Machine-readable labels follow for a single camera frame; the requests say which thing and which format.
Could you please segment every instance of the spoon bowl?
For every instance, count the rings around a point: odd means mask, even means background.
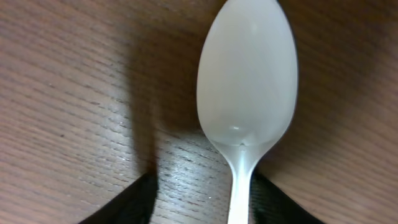
[[[282,137],[297,96],[297,56],[276,0],[228,0],[202,50],[197,83],[201,127],[231,167],[228,223],[248,222],[250,178]]]

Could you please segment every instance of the spoon neck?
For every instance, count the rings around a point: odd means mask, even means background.
[[[231,166],[233,183],[229,203],[228,224],[247,224],[252,168],[244,162]]]
[[[261,157],[275,144],[275,141],[255,146],[230,146],[210,140],[228,161],[231,170],[236,173],[251,174]]]

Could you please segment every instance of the wood grain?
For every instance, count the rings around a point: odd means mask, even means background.
[[[398,223],[398,3],[280,0],[297,111],[260,170],[327,223]],[[224,1],[0,0],[0,223],[77,223],[157,164],[152,223],[226,223],[198,124]]]

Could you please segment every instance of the white plastic spoon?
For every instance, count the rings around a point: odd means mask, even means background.
[[[200,124],[231,166],[229,224],[248,223],[250,178],[282,137],[297,95],[293,36],[276,0],[228,0],[201,54]]]

